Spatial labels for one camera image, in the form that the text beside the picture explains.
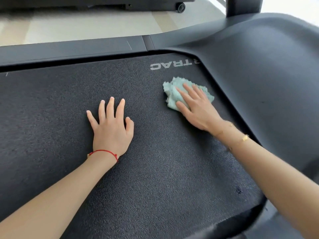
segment black textured treadmill belt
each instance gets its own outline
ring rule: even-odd
[[[260,204],[226,148],[167,108],[162,84],[173,76],[207,86],[221,116],[245,129],[201,64],[180,54],[1,73],[0,219],[86,160],[86,110],[98,117],[110,96],[126,99],[134,138],[63,238],[185,238]]]

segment tan stripe on floor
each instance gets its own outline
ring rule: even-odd
[[[169,32],[178,29],[168,12],[152,12],[152,15],[162,32]]]
[[[10,14],[0,32],[0,46],[23,44],[29,31],[33,12]]]

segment person's left hand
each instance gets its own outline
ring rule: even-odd
[[[117,154],[118,157],[127,151],[133,139],[134,122],[129,117],[126,117],[125,129],[124,105],[125,100],[122,99],[114,117],[114,97],[110,98],[106,112],[105,101],[102,100],[99,106],[100,124],[98,124],[90,111],[86,111],[94,131],[93,151],[99,149],[108,150]]]

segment person's left arm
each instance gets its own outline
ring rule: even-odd
[[[123,155],[133,138],[134,123],[126,118],[120,102],[114,117],[114,98],[105,112],[105,101],[99,106],[100,124],[87,111],[94,130],[93,150],[108,150]],[[102,176],[116,164],[108,152],[95,152],[76,170],[40,193],[0,223],[0,238],[60,238],[75,213]]]

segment gold bracelet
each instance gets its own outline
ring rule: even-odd
[[[233,124],[232,122],[230,122],[230,124],[229,124],[229,127],[231,127],[231,126],[234,126],[234,124]],[[223,134],[223,133],[224,133],[224,131],[225,131],[225,129],[224,129],[224,130],[222,130],[221,132],[217,133],[216,135],[214,135],[214,137],[217,137],[218,135]]]
[[[248,140],[248,138],[249,138],[249,136],[246,134],[246,135],[245,135],[238,143],[236,143],[236,144],[239,144],[239,143],[241,143],[241,142],[244,142],[244,141]]]

